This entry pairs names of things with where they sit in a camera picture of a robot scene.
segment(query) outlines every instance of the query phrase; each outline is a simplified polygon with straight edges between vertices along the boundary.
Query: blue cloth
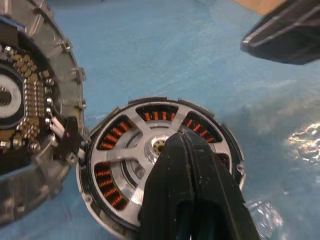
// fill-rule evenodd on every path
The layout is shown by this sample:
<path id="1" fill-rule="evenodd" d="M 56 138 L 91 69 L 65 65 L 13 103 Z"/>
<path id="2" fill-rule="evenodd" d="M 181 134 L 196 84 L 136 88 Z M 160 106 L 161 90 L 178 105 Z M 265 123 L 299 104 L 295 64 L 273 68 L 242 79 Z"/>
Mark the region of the blue cloth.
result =
<path id="1" fill-rule="evenodd" d="M 86 72 L 88 127 L 143 96 L 204 106 L 243 150 L 244 196 L 264 239 L 269 228 L 272 240 L 319 238 L 319 62 L 291 66 L 241 52 L 259 17 L 231 0 L 48 2 Z M 89 214 L 73 169 L 61 194 L 0 239 L 113 238 Z"/>

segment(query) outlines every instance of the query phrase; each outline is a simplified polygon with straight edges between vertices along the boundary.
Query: white ring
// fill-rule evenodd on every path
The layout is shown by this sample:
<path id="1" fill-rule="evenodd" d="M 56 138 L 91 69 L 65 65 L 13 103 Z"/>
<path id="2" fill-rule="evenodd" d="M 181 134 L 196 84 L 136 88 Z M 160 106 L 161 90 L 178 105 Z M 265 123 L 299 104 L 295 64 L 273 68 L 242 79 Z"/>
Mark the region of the white ring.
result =
<path id="1" fill-rule="evenodd" d="M 6 88 L 11 94 L 11 102 L 8 105 L 0 106 L 0 119 L 13 116 L 22 103 L 19 86 L 8 76 L 0 74 L 0 86 Z"/>

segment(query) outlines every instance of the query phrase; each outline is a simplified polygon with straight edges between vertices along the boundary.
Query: black plastic tool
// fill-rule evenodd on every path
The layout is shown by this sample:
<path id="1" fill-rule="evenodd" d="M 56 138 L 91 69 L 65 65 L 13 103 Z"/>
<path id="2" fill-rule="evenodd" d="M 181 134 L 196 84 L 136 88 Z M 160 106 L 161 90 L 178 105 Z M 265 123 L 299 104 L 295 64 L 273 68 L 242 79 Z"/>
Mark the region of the black plastic tool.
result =
<path id="1" fill-rule="evenodd" d="M 141 240 L 259 240 L 242 193 L 193 131 L 164 146 L 144 188 Z"/>
<path id="2" fill-rule="evenodd" d="M 241 49 L 285 64 L 303 65 L 320 59 L 320 1 L 285 1 L 245 36 Z"/>

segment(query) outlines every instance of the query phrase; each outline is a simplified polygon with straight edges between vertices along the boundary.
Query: metal spoke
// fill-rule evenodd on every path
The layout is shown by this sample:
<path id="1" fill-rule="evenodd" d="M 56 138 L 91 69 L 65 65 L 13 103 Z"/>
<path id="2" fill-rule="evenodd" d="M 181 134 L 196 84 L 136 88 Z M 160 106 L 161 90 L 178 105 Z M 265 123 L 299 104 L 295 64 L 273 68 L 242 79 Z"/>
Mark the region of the metal spoke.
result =
<path id="1" fill-rule="evenodd" d="M 145 185 L 146 185 L 146 181 L 148 179 L 149 174 L 145 174 L 142 179 L 140 180 L 140 182 L 138 183 L 138 186 L 136 187 L 132 197 L 131 197 L 131 201 L 138 204 L 138 205 L 142 205 L 143 199 L 144 199 L 144 190 L 145 190 Z"/>
<path id="2" fill-rule="evenodd" d="M 145 142 L 140 141 L 138 145 L 134 148 L 135 154 L 138 155 L 137 161 L 142 166 L 144 171 L 149 174 L 154 167 L 154 164 L 145 156 Z"/>
<path id="3" fill-rule="evenodd" d="M 138 220 L 138 214 L 141 206 L 129 201 L 125 209 L 121 210 L 119 213 L 121 217 L 125 219 L 130 219 L 130 223 L 136 226 L 140 226 L 140 221 Z"/>
<path id="4" fill-rule="evenodd" d="M 214 148 L 214 151 L 217 154 L 226 154 L 231 157 L 230 149 L 226 141 L 223 140 L 221 142 L 209 143 L 209 145 L 211 146 L 211 148 Z"/>
<path id="5" fill-rule="evenodd" d="M 177 113 L 174 116 L 174 119 L 171 123 L 170 128 L 178 131 L 180 126 L 182 125 L 183 121 L 187 117 L 188 113 L 190 112 L 190 108 L 186 106 L 179 106 Z"/>
<path id="6" fill-rule="evenodd" d="M 95 149 L 91 155 L 91 164 L 95 165 L 100 162 L 119 162 L 128 159 L 138 159 L 135 148 L 119 148 L 113 150 Z"/>
<path id="7" fill-rule="evenodd" d="M 144 136 L 151 133 L 151 129 L 148 124 L 139 116 L 134 108 L 125 110 L 123 114 L 126 115 L 138 129 L 140 129 Z"/>

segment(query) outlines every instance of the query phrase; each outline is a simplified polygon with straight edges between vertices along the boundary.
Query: bolt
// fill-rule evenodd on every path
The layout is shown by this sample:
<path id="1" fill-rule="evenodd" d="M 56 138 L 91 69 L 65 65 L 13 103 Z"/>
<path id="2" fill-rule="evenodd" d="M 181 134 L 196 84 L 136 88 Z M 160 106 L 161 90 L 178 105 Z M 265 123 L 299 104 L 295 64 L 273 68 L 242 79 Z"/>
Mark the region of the bolt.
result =
<path id="1" fill-rule="evenodd" d="M 11 146 L 9 141 L 0 141 L 0 149 L 9 149 Z"/>
<path id="2" fill-rule="evenodd" d="M 46 117 L 45 120 L 44 120 L 44 122 L 45 122 L 46 125 L 49 125 L 49 124 L 51 123 L 51 120 Z"/>
<path id="3" fill-rule="evenodd" d="M 40 146 L 40 143 L 34 141 L 34 142 L 31 142 L 29 144 L 29 150 L 32 152 L 32 153 L 37 153 L 41 150 L 41 146 Z"/>
<path id="4" fill-rule="evenodd" d="M 9 47 L 9 46 L 6 46 L 6 47 L 4 48 L 4 50 L 5 50 L 6 52 L 10 53 L 11 55 L 15 54 L 15 51 L 14 51 L 11 47 Z"/>
<path id="5" fill-rule="evenodd" d="M 49 79 L 45 80 L 45 84 L 52 87 L 53 85 L 55 85 L 55 80 L 53 80 L 52 78 L 49 78 Z"/>
<path id="6" fill-rule="evenodd" d="M 54 103 L 54 101 L 52 100 L 52 98 L 51 97 L 48 97 L 47 99 L 46 99 L 46 102 L 49 104 L 49 105 L 53 105 L 53 103 Z"/>
<path id="7" fill-rule="evenodd" d="M 20 147 L 22 147 L 23 143 L 19 139 L 13 139 L 12 140 L 12 145 L 13 145 L 14 149 L 19 149 Z"/>
<path id="8" fill-rule="evenodd" d="M 45 109 L 45 112 L 46 112 L 46 114 L 48 114 L 49 116 L 51 116 L 51 108 L 50 108 L 50 107 L 47 107 L 47 108 Z"/>

